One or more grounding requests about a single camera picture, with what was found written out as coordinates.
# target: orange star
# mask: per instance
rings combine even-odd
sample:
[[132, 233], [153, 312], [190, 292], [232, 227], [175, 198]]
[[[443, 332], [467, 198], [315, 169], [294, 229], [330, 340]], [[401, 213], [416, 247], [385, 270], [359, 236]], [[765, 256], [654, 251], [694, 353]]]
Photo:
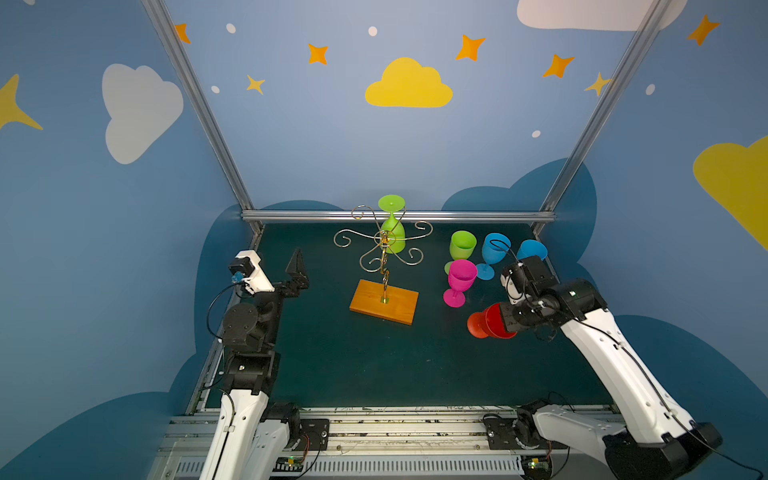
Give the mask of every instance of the orange star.
[[707, 18], [705, 15], [704, 18], [701, 20], [701, 23], [699, 24], [699, 27], [694, 30], [694, 33], [688, 35], [688, 40], [695, 40], [699, 46], [704, 43], [704, 39], [707, 37], [707, 35], [710, 34], [711, 31], [713, 31], [715, 28], [720, 26], [719, 23], [713, 23], [710, 22], [710, 19]]
[[547, 70], [546, 73], [544, 73], [544, 76], [548, 77], [549, 75], [557, 75], [558, 77], [563, 78], [565, 67], [567, 67], [574, 58], [576, 57], [560, 58], [555, 55], [554, 58], [552, 58], [552, 66], [549, 68], [549, 70]]
[[472, 60], [477, 61], [478, 48], [480, 48], [480, 45], [482, 45], [482, 42], [484, 42], [485, 39], [480, 38], [479, 40], [472, 40], [466, 35], [462, 35], [462, 37], [464, 37], [464, 45], [462, 46], [462, 50], [458, 53], [456, 60], [461, 60], [462, 58], [471, 58]]
[[264, 80], [253, 80], [250, 75], [248, 75], [248, 80], [250, 80], [250, 85], [246, 90], [258, 90], [260, 94], [264, 95], [264, 92], [261, 91], [261, 84], [264, 83]]
[[190, 38], [187, 37], [187, 24], [182, 23], [181, 25], [174, 25], [176, 27], [176, 33], [179, 34], [179, 39], [183, 41], [184, 43], [191, 44]]
[[328, 65], [326, 63], [326, 50], [328, 50], [328, 47], [316, 47], [315, 45], [310, 44], [310, 52], [312, 53], [310, 56], [310, 63], [318, 61], [323, 65]]

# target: metal bracket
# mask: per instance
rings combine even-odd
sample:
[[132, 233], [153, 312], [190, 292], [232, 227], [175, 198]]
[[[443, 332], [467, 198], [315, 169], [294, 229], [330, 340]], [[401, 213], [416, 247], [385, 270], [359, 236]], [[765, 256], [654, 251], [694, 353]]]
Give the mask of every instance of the metal bracket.
[[515, 419], [499, 419], [496, 417], [486, 417], [482, 420], [485, 424], [485, 433], [488, 438], [488, 448], [491, 450], [515, 450], [520, 445], [515, 440], [515, 432], [512, 430], [512, 424]]
[[293, 450], [304, 450], [306, 439], [310, 439], [310, 451], [326, 451], [328, 449], [328, 431], [331, 422], [328, 419], [301, 419], [299, 443]]

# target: yellow cloud painting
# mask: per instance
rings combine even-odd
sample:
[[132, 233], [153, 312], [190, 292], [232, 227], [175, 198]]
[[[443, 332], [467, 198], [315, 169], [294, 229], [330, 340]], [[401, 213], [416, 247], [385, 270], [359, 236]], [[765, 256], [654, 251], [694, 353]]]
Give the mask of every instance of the yellow cloud painting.
[[376, 107], [443, 107], [453, 90], [442, 83], [432, 67], [422, 67], [412, 58], [398, 58], [387, 66], [381, 81], [366, 90], [366, 101]]
[[717, 144], [707, 148], [694, 162], [694, 175], [768, 249], [768, 137], [750, 147]]

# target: pink wine glass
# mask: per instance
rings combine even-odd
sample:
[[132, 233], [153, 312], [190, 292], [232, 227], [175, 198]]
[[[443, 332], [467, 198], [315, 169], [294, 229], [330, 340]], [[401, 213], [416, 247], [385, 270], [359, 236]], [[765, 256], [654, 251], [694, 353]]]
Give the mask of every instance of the pink wine glass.
[[448, 306], [459, 308], [464, 305], [464, 292], [475, 282], [478, 267], [469, 260], [454, 260], [448, 271], [448, 285], [451, 286], [442, 294], [442, 299]]

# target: ventilation slot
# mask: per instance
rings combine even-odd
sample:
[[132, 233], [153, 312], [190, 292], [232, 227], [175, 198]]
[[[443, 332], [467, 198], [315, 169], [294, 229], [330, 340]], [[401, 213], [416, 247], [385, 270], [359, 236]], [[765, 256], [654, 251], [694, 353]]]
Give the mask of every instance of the ventilation slot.
[[[359, 455], [353, 458], [318, 458], [313, 476], [367, 477], [405, 474], [486, 476], [523, 475], [518, 455]], [[274, 475], [285, 476], [282, 472]]]

